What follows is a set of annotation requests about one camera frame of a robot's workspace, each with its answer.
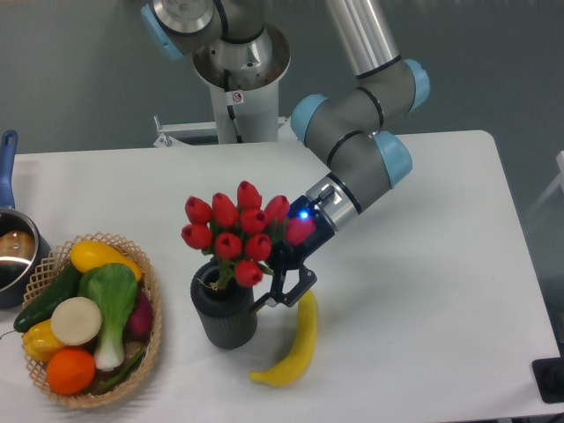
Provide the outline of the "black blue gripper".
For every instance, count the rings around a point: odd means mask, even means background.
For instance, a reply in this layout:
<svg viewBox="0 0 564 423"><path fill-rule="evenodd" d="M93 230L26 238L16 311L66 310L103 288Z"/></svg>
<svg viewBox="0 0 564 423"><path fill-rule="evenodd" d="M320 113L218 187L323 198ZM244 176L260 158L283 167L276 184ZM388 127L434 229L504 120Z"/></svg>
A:
<svg viewBox="0 0 564 423"><path fill-rule="evenodd" d="M316 274L302 266L303 263L334 234L331 224L315 209L312 200L305 196L295 200L290 205L284 237L273 245L266 260L273 270L270 290L250 307L249 312L257 313L264 306L275 308L283 304L291 308L297 304L317 281ZM297 269L297 284L288 293L283 293L286 270Z"/></svg>

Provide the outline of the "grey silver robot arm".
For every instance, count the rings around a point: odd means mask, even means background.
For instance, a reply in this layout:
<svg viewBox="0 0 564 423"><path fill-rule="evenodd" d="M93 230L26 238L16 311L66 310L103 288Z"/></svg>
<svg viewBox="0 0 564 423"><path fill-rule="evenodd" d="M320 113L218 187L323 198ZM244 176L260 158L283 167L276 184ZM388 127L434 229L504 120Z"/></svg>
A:
<svg viewBox="0 0 564 423"><path fill-rule="evenodd" d="M412 170L410 153L385 126L427 98L427 73L400 55L378 2L329 1L327 9L357 85L342 100L309 95L291 115L293 133L329 172L293 202L291 215L312 218L315 231L300 246L274 249L271 290L259 306L294 305L315 283L305 259ZM209 87L220 143L277 139L278 83L290 52L265 21L263 2L150 1L141 16L164 56L191 57Z"/></svg>

